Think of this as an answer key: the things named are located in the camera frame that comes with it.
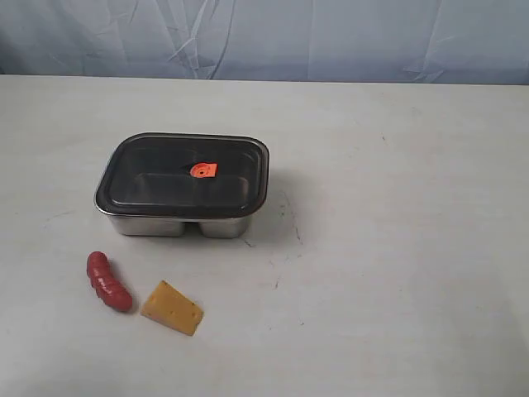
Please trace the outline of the yellow toy cheese wedge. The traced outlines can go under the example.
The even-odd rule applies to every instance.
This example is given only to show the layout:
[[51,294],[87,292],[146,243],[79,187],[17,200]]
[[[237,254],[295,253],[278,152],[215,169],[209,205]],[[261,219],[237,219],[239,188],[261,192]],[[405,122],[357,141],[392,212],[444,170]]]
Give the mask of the yellow toy cheese wedge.
[[141,315],[184,335],[193,336],[203,319],[203,310],[161,280],[142,305]]

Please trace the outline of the red toy sausage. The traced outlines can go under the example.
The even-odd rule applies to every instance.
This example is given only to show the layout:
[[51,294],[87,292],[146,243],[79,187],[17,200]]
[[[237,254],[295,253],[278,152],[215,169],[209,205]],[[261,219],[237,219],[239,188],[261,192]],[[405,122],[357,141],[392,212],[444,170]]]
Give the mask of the red toy sausage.
[[127,313],[132,309],[133,298],[114,275],[107,256],[94,251],[87,259],[87,276],[96,295],[111,309]]

